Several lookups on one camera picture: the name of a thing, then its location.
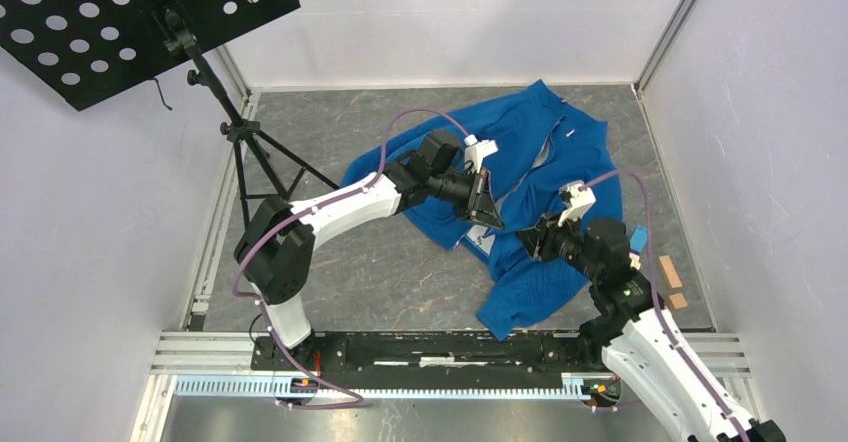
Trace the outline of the blue zip-up jacket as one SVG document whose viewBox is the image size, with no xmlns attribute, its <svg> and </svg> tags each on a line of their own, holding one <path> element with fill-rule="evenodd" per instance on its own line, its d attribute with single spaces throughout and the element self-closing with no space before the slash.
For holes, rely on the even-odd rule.
<svg viewBox="0 0 848 442">
<path fill-rule="evenodd" d="M 420 145 L 435 129 L 477 139 L 492 139 L 496 153 L 483 164 L 492 173 L 493 195 L 505 223 L 492 231 L 481 247 L 468 233 L 471 225 L 459 220 L 447 202 L 430 198 L 405 211 L 420 232 L 445 250 L 464 245 L 488 267 L 494 285 L 476 313 L 477 319 L 499 340 L 513 329 L 539 323 L 557 312 L 586 284 L 586 278 L 565 261 L 532 260 L 520 243 L 519 230 L 533 226 L 545 213 L 564 207 L 562 186 L 589 182 L 614 170 L 607 150 L 607 125 L 570 105 L 543 81 L 495 99 L 440 114 L 355 159 L 343 185 L 376 171 L 380 160 L 392 161 Z"/>
</svg>

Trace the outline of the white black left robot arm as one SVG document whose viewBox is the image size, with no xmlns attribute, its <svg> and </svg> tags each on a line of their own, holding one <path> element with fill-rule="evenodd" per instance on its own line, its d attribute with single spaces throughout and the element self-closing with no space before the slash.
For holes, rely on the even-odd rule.
<svg viewBox="0 0 848 442">
<path fill-rule="evenodd" d="M 430 198 L 450 204 L 460 220 L 503 228 L 484 165 L 497 150 L 490 139 L 459 139 L 434 130 L 418 148 L 381 162 L 377 171 L 347 187 L 295 202 L 278 195 L 266 198 L 249 221 L 234 258 L 239 274 L 251 284 L 248 296 L 267 317 L 278 359 L 295 370 L 313 359 L 312 326 L 301 291 L 314 251 L 329 240 Z"/>
</svg>

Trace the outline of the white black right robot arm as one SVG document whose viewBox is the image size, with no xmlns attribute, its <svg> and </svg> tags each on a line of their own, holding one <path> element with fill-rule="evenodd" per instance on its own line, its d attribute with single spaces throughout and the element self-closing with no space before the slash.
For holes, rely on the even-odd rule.
<svg viewBox="0 0 848 442">
<path fill-rule="evenodd" d="M 563 261 L 588 280 L 599 314 L 579 328 L 580 362 L 617 375 L 673 440 L 785 440 L 775 421 L 760 421 L 736 402 L 692 349 L 633 266 L 623 222 L 598 217 L 583 227 L 547 215 L 517 237 L 534 260 Z"/>
</svg>

